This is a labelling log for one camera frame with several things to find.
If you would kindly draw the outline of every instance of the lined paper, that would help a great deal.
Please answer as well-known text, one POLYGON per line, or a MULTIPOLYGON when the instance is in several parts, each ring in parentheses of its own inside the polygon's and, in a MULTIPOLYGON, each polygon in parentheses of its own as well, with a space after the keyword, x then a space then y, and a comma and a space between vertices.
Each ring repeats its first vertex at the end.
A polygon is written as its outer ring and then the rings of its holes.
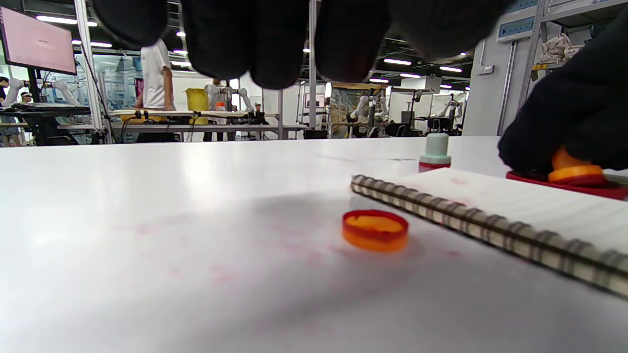
POLYGON ((391 182, 588 241, 602 251, 628 253, 627 202, 450 168, 391 182))

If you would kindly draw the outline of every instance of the mint green cap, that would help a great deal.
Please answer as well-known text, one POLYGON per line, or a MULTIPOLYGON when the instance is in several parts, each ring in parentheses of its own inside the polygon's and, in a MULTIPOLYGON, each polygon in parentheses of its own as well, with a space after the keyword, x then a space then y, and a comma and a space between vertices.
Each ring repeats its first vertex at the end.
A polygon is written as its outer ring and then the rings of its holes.
POLYGON ((452 157, 447 155, 449 135, 443 133, 429 134, 427 139, 425 154, 421 156, 419 161, 431 164, 450 164, 452 157))

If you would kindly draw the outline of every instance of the gloved hand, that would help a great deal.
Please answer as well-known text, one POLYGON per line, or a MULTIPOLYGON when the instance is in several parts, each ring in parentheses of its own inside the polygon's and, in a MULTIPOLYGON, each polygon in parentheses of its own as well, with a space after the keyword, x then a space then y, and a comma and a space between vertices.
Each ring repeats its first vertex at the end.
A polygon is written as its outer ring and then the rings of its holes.
MULTIPOLYGON (((394 25, 423 58, 452 57, 474 47, 514 0, 324 0, 316 35, 318 72, 331 80, 368 76, 394 25)), ((188 57, 210 77, 246 71, 267 89, 295 82, 303 62, 308 0, 181 0, 188 57)), ((94 0, 106 28, 133 45, 152 45, 165 31, 166 0, 94 0)))
POLYGON ((552 171, 561 145, 602 168, 628 168, 628 9, 564 67, 541 80, 499 142, 516 171, 552 171))

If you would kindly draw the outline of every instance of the spiral notebook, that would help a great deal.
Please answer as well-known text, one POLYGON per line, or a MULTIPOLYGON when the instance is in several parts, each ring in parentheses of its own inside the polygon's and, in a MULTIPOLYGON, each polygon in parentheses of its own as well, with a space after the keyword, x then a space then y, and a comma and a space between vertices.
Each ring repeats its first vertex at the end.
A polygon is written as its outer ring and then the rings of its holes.
POLYGON ((449 168, 351 189, 628 298, 626 202, 449 168))

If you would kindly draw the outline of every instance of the pink screen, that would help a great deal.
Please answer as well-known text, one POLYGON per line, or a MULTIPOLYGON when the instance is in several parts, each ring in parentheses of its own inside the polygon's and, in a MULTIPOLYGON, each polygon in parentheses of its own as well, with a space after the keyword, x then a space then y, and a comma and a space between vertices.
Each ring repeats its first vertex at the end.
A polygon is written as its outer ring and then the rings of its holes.
POLYGON ((1 10, 8 62, 76 74, 69 30, 7 8, 1 10))

